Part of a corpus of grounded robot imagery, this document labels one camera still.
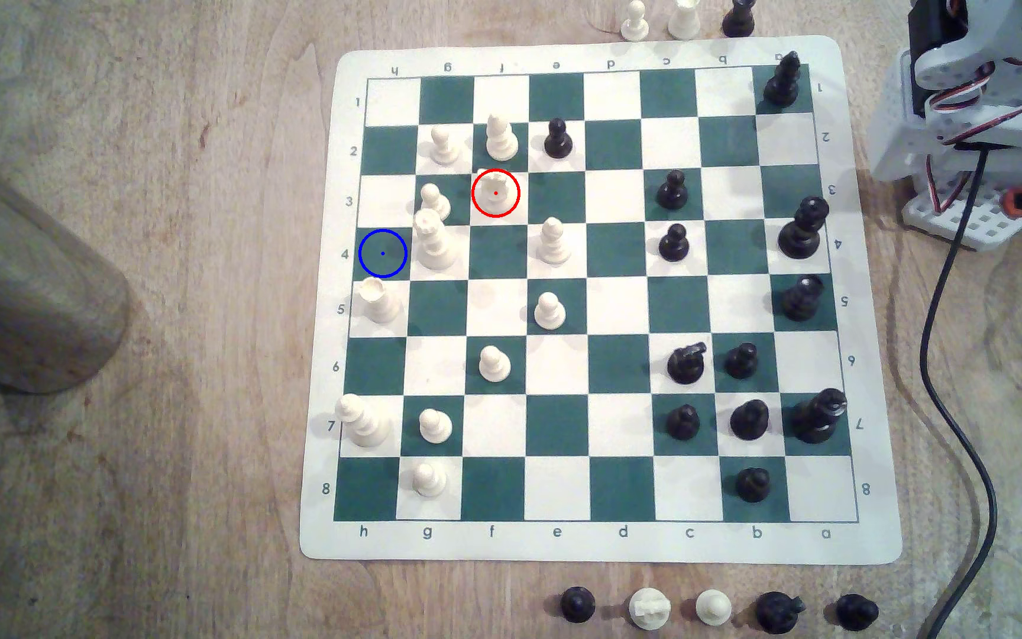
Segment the wooden table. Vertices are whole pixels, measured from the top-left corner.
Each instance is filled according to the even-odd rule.
[[[653,3],[651,37],[670,5]],[[717,37],[725,2],[702,2]],[[907,42],[904,0],[768,0],[756,33],[843,49],[858,140]],[[0,637],[602,637],[651,585],[725,590],[707,629],[759,636],[749,603],[809,604],[792,637],[842,637],[822,607],[876,600],[912,637],[979,539],[982,492],[929,405],[918,340],[947,244],[897,221],[904,188],[860,171],[904,550],[873,567],[315,561],[297,549],[333,69],[352,49],[615,41],[606,0],[0,1],[0,172],[118,264],[129,335],[74,392],[0,389]],[[933,375],[996,480],[985,570],[946,637],[1022,637],[1022,236],[958,259]],[[591,588],[589,628],[557,593]]]

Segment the chessboard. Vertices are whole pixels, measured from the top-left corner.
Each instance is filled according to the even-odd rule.
[[[763,99],[777,61],[802,59],[793,104]],[[489,116],[518,152],[495,162]],[[573,151],[544,150],[562,119]],[[460,153],[433,162],[433,126]],[[483,214],[478,176],[503,170],[516,204]],[[659,206],[668,171],[684,208]],[[421,187],[450,211],[446,269],[416,259]],[[805,196],[830,214],[806,259],[777,246]],[[543,222],[570,257],[539,258]],[[689,255],[660,257],[684,224]],[[803,274],[824,284],[795,322],[780,298]],[[359,294],[376,276],[400,312],[384,323]],[[557,329],[535,321],[555,293]],[[681,384],[677,348],[702,341],[704,371]],[[724,369],[742,341],[747,378]],[[495,346],[510,374],[490,382]],[[847,410],[827,442],[795,437],[796,407],[824,389]],[[355,394],[387,428],[359,446],[337,415]],[[769,407],[743,441],[731,413]],[[701,427],[681,441],[684,404]],[[451,418],[421,436],[427,408]],[[414,488],[434,465],[434,497]],[[770,494],[737,495],[744,468]],[[317,320],[303,480],[304,553],[350,559],[528,559],[874,564],[900,553],[897,491],[874,323],[854,143],[837,44],[827,37],[479,49],[356,51],[333,82]]]

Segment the red circle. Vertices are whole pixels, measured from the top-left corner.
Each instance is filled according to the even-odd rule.
[[[475,199],[475,186],[479,185],[479,179],[482,178],[483,176],[487,175],[489,173],[492,173],[492,172],[495,172],[495,173],[505,173],[506,176],[508,178],[510,178],[512,182],[514,182],[514,203],[511,204],[511,209],[509,209],[508,211],[506,211],[506,213],[501,213],[499,215],[492,215],[491,213],[487,213],[486,211],[483,211],[483,208],[481,208],[481,206],[479,206],[479,202]],[[509,215],[512,211],[514,211],[514,208],[516,208],[517,206],[519,206],[519,198],[520,197],[522,197],[522,189],[519,187],[518,180],[516,180],[514,178],[514,175],[511,175],[511,173],[508,172],[508,171],[504,171],[502,168],[489,168],[487,171],[484,171],[484,172],[480,173],[479,175],[477,175],[475,177],[475,181],[471,183],[471,203],[475,204],[475,211],[478,211],[479,213],[481,213],[483,215],[486,215],[487,217],[504,217],[506,215]]]

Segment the cylindrical container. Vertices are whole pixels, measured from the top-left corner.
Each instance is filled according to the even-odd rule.
[[[78,384],[118,350],[128,320],[125,276],[0,180],[0,382]]]

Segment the blue circle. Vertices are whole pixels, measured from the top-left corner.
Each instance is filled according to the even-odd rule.
[[[389,235],[397,238],[397,241],[401,242],[401,247],[405,249],[405,258],[401,260],[401,265],[398,266],[397,270],[389,273],[388,275],[381,275],[379,273],[374,273],[372,270],[369,270],[368,266],[366,266],[366,261],[362,258],[362,249],[366,247],[366,239],[372,238],[377,233],[388,233]],[[381,280],[388,280],[392,275],[397,275],[398,273],[401,272],[402,269],[405,269],[405,264],[409,263],[409,244],[405,244],[405,239],[402,238],[397,231],[390,231],[388,228],[377,228],[376,231],[372,231],[364,238],[362,238],[362,242],[358,244],[358,262],[362,263],[362,269],[365,269],[366,273],[373,275],[375,277],[380,277]]]

